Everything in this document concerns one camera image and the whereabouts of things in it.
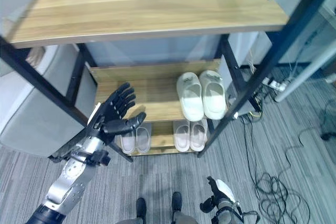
shoe rack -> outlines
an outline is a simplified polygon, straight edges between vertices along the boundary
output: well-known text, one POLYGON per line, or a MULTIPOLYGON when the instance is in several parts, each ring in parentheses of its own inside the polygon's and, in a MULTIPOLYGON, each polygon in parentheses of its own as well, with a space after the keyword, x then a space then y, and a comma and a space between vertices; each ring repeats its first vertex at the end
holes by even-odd
MULTIPOLYGON (((131 45, 132 39, 219 34, 221 39, 216 55, 224 55, 227 64, 232 66, 230 74, 239 90, 236 102, 212 129, 204 150, 197 154, 201 157, 301 34, 323 1, 301 0, 293 15, 288 17, 274 0, 33 0, 8 35, 0 36, 1 58, 85 126, 87 118, 75 107, 75 101, 84 61, 91 67, 96 66, 85 43, 130 40, 131 45), (258 71, 245 83, 235 78, 239 66, 225 45, 228 45, 230 33, 247 31, 265 31, 273 45, 258 71), (74 43, 77 43, 80 54, 66 96, 26 63, 24 57, 29 50, 18 50, 74 43)), ((172 129, 168 127, 169 123, 183 118, 175 88, 178 75, 187 71, 199 74, 206 69, 215 70, 217 62, 178 63, 175 66, 177 68, 169 71, 163 65, 92 69, 98 83, 96 101, 103 101, 125 81, 135 87, 137 106, 130 113, 146 110, 146 120, 153 122, 153 146, 149 154, 177 152, 171 148, 172 132, 167 129, 172 129)))
POLYGON ((220 60, 168 63, 129 67, 91 68, 98 84, 96 103, 104 102, 119 85, 128 81, 135 89, 135 106, 126 114, 131 118, 146 112, 145 122, 152 123, 151 149, 145 154, 178 153, 173 140, 173 121, 185 119, 177 96, 176 82, 185 72, 197 75, 204 70, 218 70, 220 60))

power strip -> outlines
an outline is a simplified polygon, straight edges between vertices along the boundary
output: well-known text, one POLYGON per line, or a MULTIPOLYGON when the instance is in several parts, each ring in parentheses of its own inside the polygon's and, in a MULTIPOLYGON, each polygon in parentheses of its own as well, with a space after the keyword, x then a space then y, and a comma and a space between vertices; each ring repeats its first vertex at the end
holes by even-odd
POLYGON ((269 79, 267 77, 263 80, 263 84, 266 85, 266 86, 269 86, 272 89, 280 91, 280 92, 283 92, 285 90, 285 88, 287 87, 286 83, 284 83, 284 82, 279 83, 279 82, 276 82, 274 79, 269 79))

trousers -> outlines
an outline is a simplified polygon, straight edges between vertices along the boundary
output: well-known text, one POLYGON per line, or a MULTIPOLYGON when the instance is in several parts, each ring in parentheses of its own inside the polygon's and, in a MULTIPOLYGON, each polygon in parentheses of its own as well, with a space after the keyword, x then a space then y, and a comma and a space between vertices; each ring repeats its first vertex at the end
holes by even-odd
POLYGON ((122 220, 122 221, 119 221, 117 224, 143 224, 143 220, 141 218, 135 218, 131 220, 122 220))
MULTIPOLYGON (((198 222, 193 217, 185 215, 180 211, 176 211, 174 213, 174 221, 175 224, 198 224, 198 222)), ((143 220, 141 218, 122 220, 117 224, 143 224, 143 220)))
POLYGON ((183 214, 181 211, 174 213, 175 224, 198 224, 198 222, 191 216, 183 214))

white pole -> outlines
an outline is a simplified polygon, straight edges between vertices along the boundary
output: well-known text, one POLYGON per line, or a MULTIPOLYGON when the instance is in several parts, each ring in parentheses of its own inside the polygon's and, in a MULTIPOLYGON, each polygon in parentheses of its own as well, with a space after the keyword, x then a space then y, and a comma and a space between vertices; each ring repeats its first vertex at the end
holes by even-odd
POLYGON ((299 74, 296 79, 291 82, 286 89, 275 97, 275 101, 281 102, 298 86, 306 81, 313 73, 323 66, 329 59, 336 54, 336 40, 334 40, 329 47, 319 56, 317 56, 305 69, 299 74))

shoe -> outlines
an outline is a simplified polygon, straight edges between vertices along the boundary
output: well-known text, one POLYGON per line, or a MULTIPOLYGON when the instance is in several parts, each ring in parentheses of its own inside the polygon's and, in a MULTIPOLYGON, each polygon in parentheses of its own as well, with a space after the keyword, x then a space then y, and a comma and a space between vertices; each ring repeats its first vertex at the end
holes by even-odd
POLYGON ((200 152, 204 149, 207 131, 208 122, 206 119, 190 123, 190 148, 193 151, 200 152))
POLYGON ((139 153, 146 153, 151 148, 152 142, 152 124, 151 123, 142 123, 136 129, 136 142, 137 150, 139 153))
POLYGON ((201 120, 204 117, 202 86, 197 75, 184 73, 177 80, 176 88, 185 118, 192 122, 201 120))
POLYGON ((131 154, 135 151, 135 133, 133 131, 116 137, 120 141, 122 152, 131 154))
POLYGON ((143 224, 146 224, 146 212, 147 212, 146 201, 144 198, 139 198, 136 200, 136 203, 137 203, 136 216, 137 218, 141 218, 143 220, 143 224))
POLYGON ((206 70, 200 75, 202 100, 205 115, 214 120, 224 117, 226 112, 225 91, 219 73, 206 70))
POLYGON ((172 222, 174 221, 174 213, 176 211, 181 211, 181 209, 182 209, 182 195, 180 192, 176 191, 173 193, 172 197, 172 210, 173 210, 172 222))
POLYGON ((186 152, 190 147, 190 122, 188 120, 173 121, 173 138, 175 148, 186 152))

